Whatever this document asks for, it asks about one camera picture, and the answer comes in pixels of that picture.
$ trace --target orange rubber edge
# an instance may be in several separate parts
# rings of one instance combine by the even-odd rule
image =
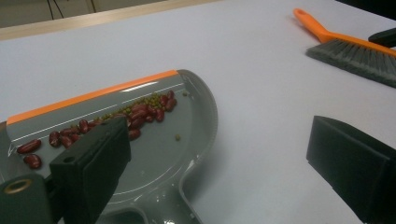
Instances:
[[[73,98],[52,104],[52,105],[45,105],[43,107],[39,107],[34,110],[30,110],[30,111],[27,111],[27,112],[24,112],[24,113],[21,113],[18,115],[11,116],[7,119],[7,125],[22,121],[24,119],[30,119],[32,117],[42,115],[42,114],[48,113],[53,110],[57,110],[62,107],[66,107],[69,105],[74,105],[74,104],[80,103],[82,101],[90,100],[92,98],[95,98],[95,97],[98,97],[101,95],[105,95],[105,94],[108,94],[108,93],[111,93],[114,91],[121,91],[121,90],[124,90],[127,88],[131,88],[133,86],[138,86],[141,84],[148,83],[148,82],[156,80],[156,79],[160,79],[160,78],[164,78],[164,77],[171,77],[171,76],[175,76],[175,75],[178,75],[178,72],[176,70],[170,70],[170,71],[159,73],[159,74],[156,74],[153,76],[142,77],[142,78],[139,78],[139,79],[136,79],[133,81],[125,82],[125,83],[115,85],[112,87],[108,87],[108,88],[104,88],[99,91],[92,91],[90,93],[86,93],[86,94],[83,94],[83,95],[80,95],[77,97],[73,97]]]

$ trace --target red bean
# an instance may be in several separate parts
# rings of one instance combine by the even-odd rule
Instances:
[[[34,140],[18,147],[17,152],[20,154],[31,153],[31,152],[37,150],[40,146],[41,146],[41,140],[34,139]]]
[[[162,122],[164,118],[165,118],[165,111],[163,111],[162,109],[157,109],[157,115],[155,116],[155,119],[158,122]]]
[[[149,105],[149,106],[148,106],[148,113],[149,113],[151,116],[156,116],[156,115],[157,115],[157,109],[154,108],[154,107],[152,107],[152,105]]]
[[[131,129],[138,129],[138,128],[141,128],[142,126],[143,126],[143,124],[145,123],[145,119],[143,119],[143,118],[141,118],[141,117],[139,117],[139,118],[137,118],[137,119],[134,119],[133,121],[132,121],[132,124],[131,124]]]
[[[145,121],[148,122],[148,123],[152,123],[152,121],[154,121],[154,117],[152,117],[151,115],[148,115],[148,116],[145,118]]]
[[[138,129],[132,129],[131,131],[128,132],[128,134],[129,134],[129,139],[132,141],[138,138],[141,132]]]
[[[69,136],[61,135],[61,142],[65,148],[69,148],[71,145],[73,145],[73,140]]]
[[[79,133],[79,130],[77,128],[65,128],[63,130],[60,131],[60,134],[62,136],[68,136],[72,133]]]
[[[169,91],[166,96],[168,97],[168,99],[174,99],[175,98],[175,93],[173,91]]]
[[[131,119],[135,120],[137,118],[145,118],[148,114],[147,110],[138,110],[131,115]]]
[[[87,133],[88,132],[88,121],[85,119],[82,119],[78,123],[79,131],[81,133]]]
[[[23,161],[28,164],[31,169],[38,169],[41,167],[41,159],[36,154],[25,156]]]
[[[61,135],[53,131],[52,133],[49,134],[49,144],[52,145],[53,147],[58,147],[61,145],[61,139],[59,139]]]
[[[79,139],[79,135],[76,133],[70,134],[70,139],[72,139],[72,142],[75,143]]]
[[[147,105],[134,105],[134,106],[132,106],[131,111],[132,111],[132,113],[134,113],[139,110],[147,110],[147,109],[148,109]]]
[[[163,106],[166,106],[166,103],[168,102],[168,97],[166,95],[161,95],[160,96],[160,104]]]
[[[177,104],[176,99],[168,100],[168,103],[166,103],[166,106],[165,106],[166,111],[172,111],[176,104]]]

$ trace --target gray bristles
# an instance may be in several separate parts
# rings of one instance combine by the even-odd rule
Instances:
[[[388,54],[334,39],[308,49],[306,55],[396,88],[396,58]]]

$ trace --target table surface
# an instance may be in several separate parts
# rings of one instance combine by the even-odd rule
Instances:
[[[170,69],[219,110],[213,150],[186,191],[204,223],[361,223],[307,163],[312,119],[396,147],[396,90],[304,55],[318,44],[296,7],[367,39],[394,21],[327,0],[226,0],[0,41],[0,119]]]

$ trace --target hand brush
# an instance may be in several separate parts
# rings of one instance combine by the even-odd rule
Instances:
[[[330,32],[302,9],[295,8],[293,13],[322,43],[308,49],[307,56],[396,88],[396,50]]]

